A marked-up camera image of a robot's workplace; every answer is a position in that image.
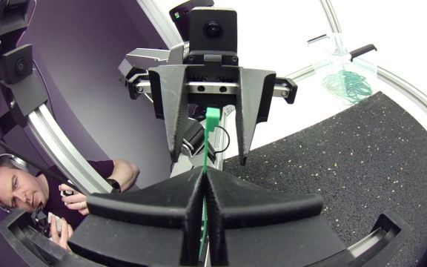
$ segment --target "man's hand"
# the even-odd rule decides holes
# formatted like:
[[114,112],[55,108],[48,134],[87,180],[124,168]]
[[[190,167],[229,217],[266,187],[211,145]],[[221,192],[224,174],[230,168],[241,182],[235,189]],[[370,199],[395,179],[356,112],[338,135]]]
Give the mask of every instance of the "man's hand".
[[59,233],[57,232],[56,216],[52,215],[50,218],[50,233],[52,234],[52,242],[60,245],[62,248],[65,248],[68,251],[72,251],[67,244],[67,240],[72,236],[73,229],[64,218],[62,218],[62,229],[59,236]]
[[80,194],[78,191],[73,190],[73,188],[65,184],[61,184],[59,186],[59,190],[73,191],[72,196],[62,197],[62,202],[65,203],[67,208],[74,211],[79,211],[81,215],[87,215],[90,213],[87,208],[87,196]]

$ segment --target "wrist watch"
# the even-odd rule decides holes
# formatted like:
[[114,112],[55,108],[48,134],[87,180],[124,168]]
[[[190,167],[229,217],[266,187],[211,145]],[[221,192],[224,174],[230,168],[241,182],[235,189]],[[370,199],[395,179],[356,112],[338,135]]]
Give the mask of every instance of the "wrist watch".
[[107,179],[107,182],[111,185],[111,187],[116,193],[120,193],[122,191],[121,187],[119,186],[119,183],[115,179]]

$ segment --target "black shirt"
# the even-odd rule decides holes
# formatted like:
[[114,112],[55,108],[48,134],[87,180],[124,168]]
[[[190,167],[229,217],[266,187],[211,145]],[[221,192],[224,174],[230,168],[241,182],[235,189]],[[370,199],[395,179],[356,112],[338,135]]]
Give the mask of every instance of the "black shirt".
[[[113,173],[114,165],[112,160],[99,162],[88,161],[88,163],[90,163],[95,171],[105,179],[110,177]],[[67,179],[57,166],[54,165],[50,167],[49,170]],[[51,212],[60,218],[66,219],[67,223],[72,226],[73,230],[75,230],[85,216],[81,215],[78,211],[71,210],[65,206],[64,202],[62,202],[62,196],[59,191],[60,182],[56,178],[46,176],[46,180],[49,185],[49,199],[47,200],[47,203],[45,203],[43,210],[44,214],[48,216],[49,212]]]

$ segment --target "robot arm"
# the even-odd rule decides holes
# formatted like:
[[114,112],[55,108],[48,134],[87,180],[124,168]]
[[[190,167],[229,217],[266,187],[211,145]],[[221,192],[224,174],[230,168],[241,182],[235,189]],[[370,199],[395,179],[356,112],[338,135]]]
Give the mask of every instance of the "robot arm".
[[256,124],[268,119],[271,98],[293,104],[297,85],[269,70],[238,66],[236,12],[196,7],[191,40],[170,51],[135,49],[119,66],[131,99],[151,94],[156,118],[164,119],[171,159],[176,162],[187,131],[187,105],[236,108],[239,161],[246,163]]

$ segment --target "green wire bundle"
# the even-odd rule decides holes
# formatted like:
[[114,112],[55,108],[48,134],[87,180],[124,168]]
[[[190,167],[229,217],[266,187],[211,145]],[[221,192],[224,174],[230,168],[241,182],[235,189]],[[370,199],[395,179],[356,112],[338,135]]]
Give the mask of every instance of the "green wire bundle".
[[340,70],[337,74],[327,75],[322,85],[347,105],[357,104],[372,94],[370,85],[364,76],[355,72]]

